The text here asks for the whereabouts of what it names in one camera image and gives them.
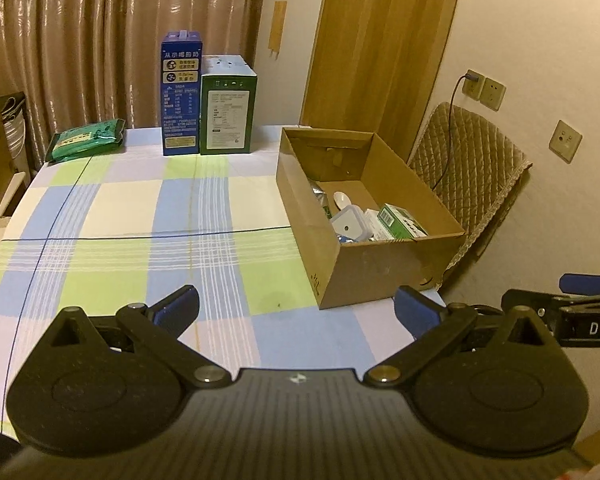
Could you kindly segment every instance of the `white wall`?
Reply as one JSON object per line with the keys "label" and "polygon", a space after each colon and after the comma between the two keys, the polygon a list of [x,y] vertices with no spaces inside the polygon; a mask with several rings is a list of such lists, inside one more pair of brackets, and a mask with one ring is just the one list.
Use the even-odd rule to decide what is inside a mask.
{"label": "white wall", "polygon": [[[558,292],[564,272],[600,273],[600,0],[458,0],[427,118],[468,68],[507,92],[498,112],[460,92],[456,104],[497,124],[534,166],[445,299],[499,304],[508,288]],[[548,149],[560,119],[584,136],[570,165]],[[600,350],[570,356],[590,391],[588,434],[600,428]]]}
{"label": "white wall", "polygon": [[253,124],[298,124],[322,0],[286,0],[280,55],[271,54],[273,4],[263,0],[253,69],[258,89]]}

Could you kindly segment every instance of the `blue gripper pad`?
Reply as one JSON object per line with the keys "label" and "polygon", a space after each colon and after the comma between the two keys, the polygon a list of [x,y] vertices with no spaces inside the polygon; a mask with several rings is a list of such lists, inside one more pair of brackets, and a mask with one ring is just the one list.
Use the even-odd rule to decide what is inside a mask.
{"label": "blue gripper pad", "polygon": [[446,308],[403,285],[395,293],[394,312],[402,326],[418,339],[442,322]]}
{"label": "blue gripper pad", "polygon": [[150,320],[154,325],[162,327],[174,338],[179,338],[198,318],[200,312],[198,291],[193,285],[184,285],[160,300],[149,311],[153,313]]}
{"label": "blue gripper pad", "polygon": [[597,296],[600,294],[600,274],[563,274],[558,285],[565,294]]}

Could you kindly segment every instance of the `nutrition label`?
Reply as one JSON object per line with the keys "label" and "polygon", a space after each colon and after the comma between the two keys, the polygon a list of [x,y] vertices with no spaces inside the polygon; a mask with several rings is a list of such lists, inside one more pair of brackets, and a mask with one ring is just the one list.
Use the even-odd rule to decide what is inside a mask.
{"label": "nutrition label", "polygon": [[210,150],[244,148],[248,111],[248,90],[209,91],[206,146]]}
{"label": "nutrition label", "polygon": [[198,111],[198,89],[185,85],[169,85],[162,89],[163,117],[194,115]]}

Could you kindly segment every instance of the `green package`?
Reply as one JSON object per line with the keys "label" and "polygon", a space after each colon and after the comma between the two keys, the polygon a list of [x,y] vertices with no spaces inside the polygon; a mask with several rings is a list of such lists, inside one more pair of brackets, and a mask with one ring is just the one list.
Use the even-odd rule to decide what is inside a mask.
{"label": "green package", "polygon": [[47,162],[64,162],[110,152],[120,146],[125,121],[112,119],[55,134],[46,151]]}
{"label": "green package", "polygon": [[396,240],[428,236],[406,209],[395,205],[384,204],[378,213],[378,220]]}

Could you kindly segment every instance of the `wooden door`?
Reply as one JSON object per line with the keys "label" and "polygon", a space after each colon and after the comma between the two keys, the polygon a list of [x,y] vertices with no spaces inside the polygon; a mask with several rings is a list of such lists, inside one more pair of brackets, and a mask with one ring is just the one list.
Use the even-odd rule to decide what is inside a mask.
{"label": "wooden door", "polygon": [[323,0],[301,124],[378,132],[407,158],[456,0]]}

